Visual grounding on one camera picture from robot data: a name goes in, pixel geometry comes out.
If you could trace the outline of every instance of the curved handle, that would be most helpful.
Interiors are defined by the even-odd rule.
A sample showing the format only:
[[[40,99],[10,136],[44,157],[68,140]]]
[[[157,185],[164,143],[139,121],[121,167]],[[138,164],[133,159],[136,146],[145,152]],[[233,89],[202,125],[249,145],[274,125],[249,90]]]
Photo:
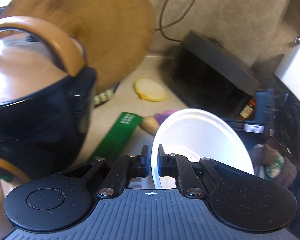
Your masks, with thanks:
[[[40,38],[70,76],[76,76],[85,66],[81,52],[68,34],[45,20],[28,16],[2,18],[0,32],[6,30],[25,31]]]

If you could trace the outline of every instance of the gray gripper base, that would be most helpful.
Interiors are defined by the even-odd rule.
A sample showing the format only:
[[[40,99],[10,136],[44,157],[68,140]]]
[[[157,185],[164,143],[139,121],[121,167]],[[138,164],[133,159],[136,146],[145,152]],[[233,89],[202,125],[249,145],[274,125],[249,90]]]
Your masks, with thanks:
[[[252,234],[216,220],[201,200],[188,199],[177,189],[125,189],[114,199],[101,200],[80,224],[55,233],[15,229],[6,240],[295,240],[288,230]]]

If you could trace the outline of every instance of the white bowl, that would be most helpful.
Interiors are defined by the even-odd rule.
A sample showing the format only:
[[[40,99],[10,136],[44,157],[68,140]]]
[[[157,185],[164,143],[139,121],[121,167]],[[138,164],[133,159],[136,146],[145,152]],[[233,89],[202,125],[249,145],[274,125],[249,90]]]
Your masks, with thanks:
[[[173,113],[154,137],[151,171],[155,188],[175,188],[174,178],[159,177],[160,144],[165,154],[184,155],[191,162],[208,157],[254,175],[249,154],[239,136],[219,117],[204,110],[184,109]]]

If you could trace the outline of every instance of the white label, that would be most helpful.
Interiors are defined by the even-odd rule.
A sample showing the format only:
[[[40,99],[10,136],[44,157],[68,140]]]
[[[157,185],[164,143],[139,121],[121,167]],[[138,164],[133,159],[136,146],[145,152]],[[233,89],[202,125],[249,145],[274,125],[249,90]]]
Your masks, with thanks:
[[[263,133],[265,127],[263,125],[255,125],[255,124],[245,124],[244,131],[245,132],[254,132],[254,133]]]

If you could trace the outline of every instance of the gold trim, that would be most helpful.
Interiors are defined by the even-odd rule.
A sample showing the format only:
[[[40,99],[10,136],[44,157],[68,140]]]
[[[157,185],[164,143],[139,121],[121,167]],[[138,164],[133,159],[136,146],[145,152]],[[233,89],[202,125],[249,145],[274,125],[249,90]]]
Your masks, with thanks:
[[[11,174],[16,176],[18,179],[20,179],[24,183],[30,181],[30,178],[22,170],[20,170],[18,167],[11,164],[10,162],[8,162],[4,159],[1,159],[1,158],[0,158],[0,168],[10,172]]]

